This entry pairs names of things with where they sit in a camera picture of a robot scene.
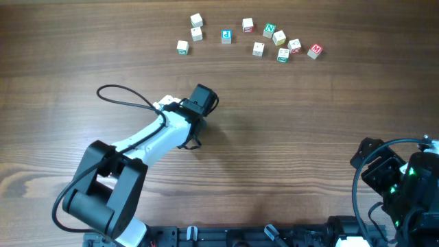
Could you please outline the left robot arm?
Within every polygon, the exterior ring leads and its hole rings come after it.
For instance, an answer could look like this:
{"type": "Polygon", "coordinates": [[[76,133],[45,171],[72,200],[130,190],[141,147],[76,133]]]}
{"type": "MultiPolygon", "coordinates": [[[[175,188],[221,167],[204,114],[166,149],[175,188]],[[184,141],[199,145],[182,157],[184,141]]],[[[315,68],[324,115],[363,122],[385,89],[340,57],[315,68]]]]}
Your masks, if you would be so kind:
{"type": "Polygon", "coordinates": [[[157,118],[131,137],[108,145],[90,144],[72,181],[62,190],[52,209],[52,220],[60,223],[57,209],[85,223],[80,230],[84,246],[176,246],[176,227],[149,227],[135,217],[149,168],[174,148],[187,149],[197,141],[207,117],[219,103],[210,88],[197,85],[188,98],[170,95],[141,108],[157,118]]]}

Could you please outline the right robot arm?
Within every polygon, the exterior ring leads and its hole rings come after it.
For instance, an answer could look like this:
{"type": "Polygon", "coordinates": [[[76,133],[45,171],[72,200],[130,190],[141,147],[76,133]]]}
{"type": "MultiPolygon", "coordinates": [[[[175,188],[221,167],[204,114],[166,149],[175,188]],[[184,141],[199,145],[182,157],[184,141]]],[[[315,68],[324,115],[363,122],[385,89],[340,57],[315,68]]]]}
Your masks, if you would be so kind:
{"type": "Polygon", "coordinates": [[[351,199],[359,231],[369,246],[375,243],[358,209],[357,186],[362,179],[377,192],[378,207],[390,217],[397,246],[438,245],[438,141],[422,139],[365,138],[351,159],[356,169],[351,199]]]}

